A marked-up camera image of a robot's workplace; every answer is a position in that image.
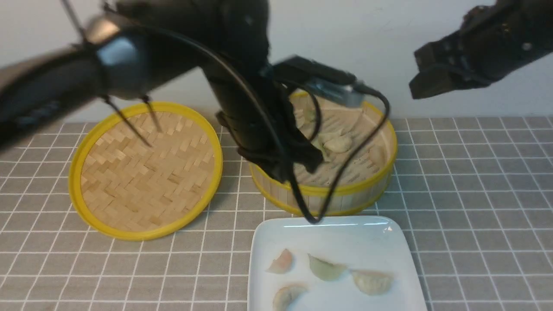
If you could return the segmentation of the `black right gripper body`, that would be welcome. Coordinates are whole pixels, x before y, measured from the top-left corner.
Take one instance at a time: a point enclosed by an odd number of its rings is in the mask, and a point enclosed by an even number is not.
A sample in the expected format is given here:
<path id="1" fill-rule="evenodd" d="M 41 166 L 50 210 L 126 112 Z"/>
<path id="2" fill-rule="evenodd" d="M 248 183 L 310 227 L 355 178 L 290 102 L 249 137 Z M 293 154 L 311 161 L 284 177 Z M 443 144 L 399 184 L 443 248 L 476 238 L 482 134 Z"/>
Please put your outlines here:
<path id="1" fill-rule="evenodd" d="M 418 73 L 411 96 L 426 99 L 484 88 L 552 53 L 550 0 L 498 0 L 475 6 L 454 33 L 424 44 L 413 55 Z"/>

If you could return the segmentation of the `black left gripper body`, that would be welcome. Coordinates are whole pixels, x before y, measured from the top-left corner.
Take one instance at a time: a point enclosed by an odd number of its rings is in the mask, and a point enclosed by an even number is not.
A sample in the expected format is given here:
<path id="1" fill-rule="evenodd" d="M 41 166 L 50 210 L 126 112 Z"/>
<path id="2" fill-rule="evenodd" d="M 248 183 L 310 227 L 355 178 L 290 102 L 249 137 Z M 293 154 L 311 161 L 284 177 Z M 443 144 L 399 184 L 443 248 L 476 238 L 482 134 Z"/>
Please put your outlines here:
<path id="1" fill-rule="evenodd" d="M 250 98 L 220 66 L 209 65 L 203 72 L 221 106 L 217 120 L 229 130 L 238 146 L 238 153 L 272 179 L 287 182 L 289 179 L 284 171 L 282 156 Z M 257 74 L 243 73 L 242 76 L 258 95 L 290 161 L 315 172 L 324 161 L 322 152 L 296 127 L 292 104 L 283 87 Z"/>

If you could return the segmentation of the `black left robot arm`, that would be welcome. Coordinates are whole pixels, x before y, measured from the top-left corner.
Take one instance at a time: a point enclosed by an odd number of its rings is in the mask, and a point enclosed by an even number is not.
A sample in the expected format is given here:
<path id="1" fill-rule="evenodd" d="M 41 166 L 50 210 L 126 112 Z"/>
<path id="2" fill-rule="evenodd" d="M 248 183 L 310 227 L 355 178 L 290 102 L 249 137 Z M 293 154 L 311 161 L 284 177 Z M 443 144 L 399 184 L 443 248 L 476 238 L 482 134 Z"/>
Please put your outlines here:
<path id="1" fill-rule="evenodd" d="M 98 98 L 145 101 L 199 67 L 242 157 L 280 182 L 289 165 L 316 171 L 322 153 L 268 61 L 269 17 L 267 0 L 119 0 L 79 43 L 1 69 L 1 148 Z"/>

